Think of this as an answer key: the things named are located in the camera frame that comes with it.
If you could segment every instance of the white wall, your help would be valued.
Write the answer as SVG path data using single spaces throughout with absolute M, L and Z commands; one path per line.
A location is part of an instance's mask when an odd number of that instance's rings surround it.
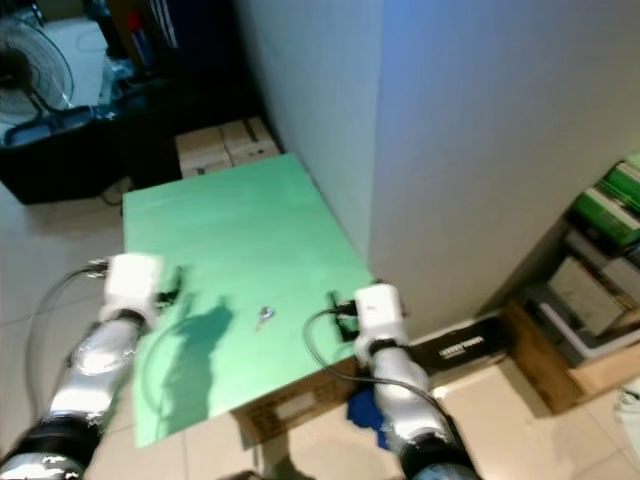
M 272 123 L 366 258 L 382 0 L 240 0 L 238 11 Z
M 640 3 L 387 1 L 381 85 L 370 262 L 420 335 L 640 148 Z

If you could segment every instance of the blue object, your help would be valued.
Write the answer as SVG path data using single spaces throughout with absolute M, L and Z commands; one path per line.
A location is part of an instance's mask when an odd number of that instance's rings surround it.
M 360 428 L 371 428 L 378 435 L 378 446 L 389 450 L 387 437 L 382 431 L 384 417 L 374 398 L 373 387 L 358 391 L 347 404 L 347 419 Z

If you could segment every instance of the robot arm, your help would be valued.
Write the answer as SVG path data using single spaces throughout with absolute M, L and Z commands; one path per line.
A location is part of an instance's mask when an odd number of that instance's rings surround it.
M 138 340 L 156 324 L 161 264 L 112 257 L 99 322 L 72 352 L 66 378 L 40 421 L 5 457 L 0 480 L 83 477 L 115 411 Z
M 395 287 L 378 284 L 355 296 L 360 334 L 356 356 L 375 378 L 409 384 L 408 389 L 378 384 L 375 399 L 385 418 L 385 433 L 404 474 L 412 480 L 478 480 L 453 419 L 429 396 L 429 378 L 406 347 L 402 308 Z

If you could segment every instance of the green board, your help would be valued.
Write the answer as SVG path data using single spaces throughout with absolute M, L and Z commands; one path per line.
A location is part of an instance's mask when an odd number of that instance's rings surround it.
M 136 356 L 138 446 L 318 370 L 302 325 L 371 276 L 292 155 L 127 194 L 127 252 L 158 255 L 183 293 Z M 275 315 L 259 329 L 262 307 Z M 325 358 L 351 355 L 327 319 Z

